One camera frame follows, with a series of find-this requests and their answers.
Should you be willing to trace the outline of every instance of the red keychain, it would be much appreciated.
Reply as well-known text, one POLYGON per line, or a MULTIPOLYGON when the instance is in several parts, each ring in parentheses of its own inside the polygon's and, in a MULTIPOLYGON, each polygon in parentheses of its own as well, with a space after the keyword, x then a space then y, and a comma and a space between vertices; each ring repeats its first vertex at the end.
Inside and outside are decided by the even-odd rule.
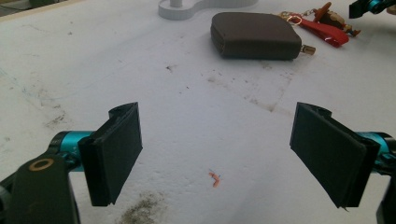
POLYGON ((348 42, 348 35, 356 36, 361 30, 353 30, 352 26, 346 24, 340 15, 330 11, 331 5, 332 3, 328 2, 321 8, 313 8, 302 14, 284 11, 279 16, 294 25, 300 25, 332 46, 339 48, 348 42), (315 13, 315 18, 312 21, 304 19, 313 13, 315 13))
POLYGON ((327 24, 318 23, 314 21, 308 21, 303 19, 301 14, 292 12, 282 12, 280 15, 284 20, 292 22, 294 25, 300 25, 309 32, 318 36, 325 42, 331 44, 332 46, 339 48, 346 42, 348 42, 349 37, 344 31, 327 24))

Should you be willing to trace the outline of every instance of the white table surface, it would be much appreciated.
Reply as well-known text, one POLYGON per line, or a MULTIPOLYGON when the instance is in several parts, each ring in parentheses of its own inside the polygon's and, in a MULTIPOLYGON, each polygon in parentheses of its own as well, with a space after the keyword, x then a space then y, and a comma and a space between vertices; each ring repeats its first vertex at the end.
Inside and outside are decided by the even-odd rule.
MULTIPOLYGON (((396 17, 347 20, 362 32, 340 49, 296 27, 313 56, 225 60, 210 40, 215 14, 325 2, 261 0, 186 21, 159 17, 158 3, 83 0, 0 20, 0 178, 57 132, 96 130, 109 109, 138 102, 144 148, 117 203, 92 207, 84 174, 70 175, 82 223, 128 223, 147 198, 151 215, 130 212, 136 223, 376 223, 388 177, 371 175, 359 208, 337 209, 289 141, 297 102, 396 136, 396 17)), ((331 9, 347 18, 351 3, 331 9)))

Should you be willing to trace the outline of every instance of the red clip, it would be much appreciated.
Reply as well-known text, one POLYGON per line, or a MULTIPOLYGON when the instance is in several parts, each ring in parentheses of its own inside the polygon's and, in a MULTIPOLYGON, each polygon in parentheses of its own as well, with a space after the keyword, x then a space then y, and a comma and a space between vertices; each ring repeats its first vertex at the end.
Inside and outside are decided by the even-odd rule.
POLYGON ((336 48, 341 47, 343 44, 349 41, 347 34, 334 26, 308 21, 301 18, 300 16, 292 16, 291 21, 310 31, 314 35, 317 35, 322 40, 336 48))

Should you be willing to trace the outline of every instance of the key ring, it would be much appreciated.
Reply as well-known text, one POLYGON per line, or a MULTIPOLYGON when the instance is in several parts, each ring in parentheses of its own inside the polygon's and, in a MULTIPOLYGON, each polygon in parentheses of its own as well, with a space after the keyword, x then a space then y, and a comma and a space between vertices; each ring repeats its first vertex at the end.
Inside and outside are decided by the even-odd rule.
POLYGON ((301 16, 297 16, 297 15, 289 15, 289 17, 286 19, 286 21, 288 21, 291 25, 300 25, 301 22, 303 21, 303 18, 301 18, 301 16))

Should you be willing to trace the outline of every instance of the black gripper pad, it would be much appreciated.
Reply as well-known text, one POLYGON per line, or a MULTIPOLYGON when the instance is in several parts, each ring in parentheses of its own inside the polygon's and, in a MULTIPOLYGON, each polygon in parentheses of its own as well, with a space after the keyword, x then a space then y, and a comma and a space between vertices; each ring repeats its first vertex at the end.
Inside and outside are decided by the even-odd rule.
POLYGON ((137 103, 109 111, 110 119, 78 142, 93 206, 115 203, 142 150, 137 103))
POLYGON ((332 112, 297 103, 291 149, 337 207, 357 207, 380 145, 332 119, 332 112))

